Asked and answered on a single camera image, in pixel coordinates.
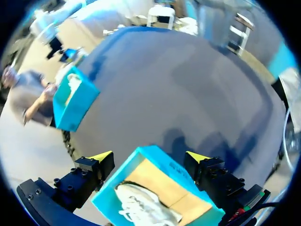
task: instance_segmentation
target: table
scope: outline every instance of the table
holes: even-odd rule
[[[79,66],[100,89],[72,145],[114,152],[115,170],[138,146],[220,156],[246,187],[263,185],[280,147],[285,109],[238,56],[182,32],[122,28]]]

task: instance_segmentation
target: cardboard insert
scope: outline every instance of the cardboard insert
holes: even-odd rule
[[[180,226],[191,223],[212,208],[211,204],[184,189],[147,159],[126,180],[148,188],[163,204],[180,213],[183,217]]]
[[[70,94],[70,95],[68,96],[68,98],[67,98],[67,100],[66,100],[66,102],[65,102],[65,106],[67,106],[67,105],[68,105],[68,103],[69,103],[69,101],[70,101],[71,97],[72,97],[72,94]]]

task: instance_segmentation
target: shoe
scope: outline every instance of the shoe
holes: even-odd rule
[[[122,202],[123,215],[135,226],[176,226],[182,216],[161,204],[158,196],[150,190],[131,183],[122,183],[115,188]]]

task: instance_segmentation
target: man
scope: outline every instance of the man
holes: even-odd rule
[[[33,120],[44,126],[55,127],[52,105],[53,93],[57,90],[55,84],[33,70],[17,74],[11,66],[4,69],[1,82],[5,88],[10,88],[9,104],[23,125]]]

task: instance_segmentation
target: turquoise shoe box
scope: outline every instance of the turquoise shoe box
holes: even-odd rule
[[[155,145],[138,147],[93,197],[92,203],[113,225],[134,225],[132,222],[127,221],[124,216],[119,214],[119,210],[122,210],[122,207],[121,202],[115,194],[114,188],[124,181],[145,159],[148,159],[158,169],[187,191],[212,205],[212,208],[209,211],[189,223],[189,226],[218,225],[224,215],[224,211],[216,207],[206,192],[199,191],[185,168]]]
[[[81,80],[72,97],[68,75],[76,74]],[[100,91],[77,67],[73,66],[63,77],[53,98],[55,124],[58,129],[75,132]]]

